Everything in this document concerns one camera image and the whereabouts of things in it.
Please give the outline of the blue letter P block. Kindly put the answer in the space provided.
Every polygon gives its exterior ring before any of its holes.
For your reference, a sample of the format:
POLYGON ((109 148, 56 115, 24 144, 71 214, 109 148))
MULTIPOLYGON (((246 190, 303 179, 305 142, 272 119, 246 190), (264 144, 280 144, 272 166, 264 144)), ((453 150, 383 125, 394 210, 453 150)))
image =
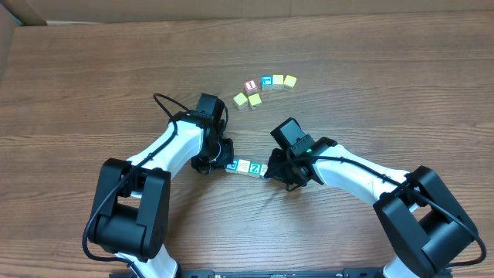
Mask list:
POLYGON ((236 173, 238 171, 238 166, 239 166, 239 160, 234 159, 231 164, 227 164, 225 166, 225 170, 227 172, 236 173))

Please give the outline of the white natural wood block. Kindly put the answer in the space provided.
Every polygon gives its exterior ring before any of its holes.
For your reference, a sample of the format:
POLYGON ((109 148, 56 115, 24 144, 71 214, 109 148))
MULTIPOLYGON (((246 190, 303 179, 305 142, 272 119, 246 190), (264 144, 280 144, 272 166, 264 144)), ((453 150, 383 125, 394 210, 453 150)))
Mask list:
POLYGON ((250 169, 250 161, 238 159, 237 172, 241 175, 248 175, 250 169))

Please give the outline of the red letter Q block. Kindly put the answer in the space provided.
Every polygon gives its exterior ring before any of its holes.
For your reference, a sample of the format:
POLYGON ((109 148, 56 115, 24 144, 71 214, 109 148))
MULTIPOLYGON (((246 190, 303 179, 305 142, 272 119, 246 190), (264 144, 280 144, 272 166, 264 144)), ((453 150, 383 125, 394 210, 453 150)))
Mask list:
POLYGON ((262 164, 261 165, 260 172, 259 172, 259 177, 260 178, 264 178, 267 170, 268 170, 268 165, 267 164, 262 164))

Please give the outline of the green letter Z block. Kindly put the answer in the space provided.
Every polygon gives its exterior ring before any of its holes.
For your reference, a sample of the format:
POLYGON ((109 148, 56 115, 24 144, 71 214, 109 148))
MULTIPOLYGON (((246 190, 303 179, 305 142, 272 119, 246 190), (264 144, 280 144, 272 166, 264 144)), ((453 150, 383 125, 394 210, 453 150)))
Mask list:
POLYGON ((249 165, 248 175, 259 178, 261 170, 262 170, 262 164, 251 161, 249 165))

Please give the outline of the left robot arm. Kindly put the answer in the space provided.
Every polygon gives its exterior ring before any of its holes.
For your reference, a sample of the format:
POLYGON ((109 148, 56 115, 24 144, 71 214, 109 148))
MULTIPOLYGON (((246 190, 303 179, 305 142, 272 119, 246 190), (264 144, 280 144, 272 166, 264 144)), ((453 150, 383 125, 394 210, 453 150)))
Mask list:
POLYGON ((164 245, 171 180, 188 162, 202 174, 232 164, 227 123, 225 103, 203 93, 195 109, 182 107, 170 115, 166 131, 144 151, 127 160, 106 160, 83 231, 86 256, 125 263, 132 277, 181 276, 164 245))

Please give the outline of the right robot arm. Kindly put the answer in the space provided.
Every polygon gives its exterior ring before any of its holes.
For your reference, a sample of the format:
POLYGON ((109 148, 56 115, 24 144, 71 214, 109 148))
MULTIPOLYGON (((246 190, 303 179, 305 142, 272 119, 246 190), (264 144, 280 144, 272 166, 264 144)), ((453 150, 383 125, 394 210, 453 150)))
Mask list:
POLYGON ((289 118, 272 130, 278 144, 266 178, 292 192, 309 181, 350 193, 375 211, 395 257, 381 268, 348 270, 345 277, 450 277, 455 257, 479 242, 474 222, 439 175, 375 164, 327 137, 315 141, 289 118))

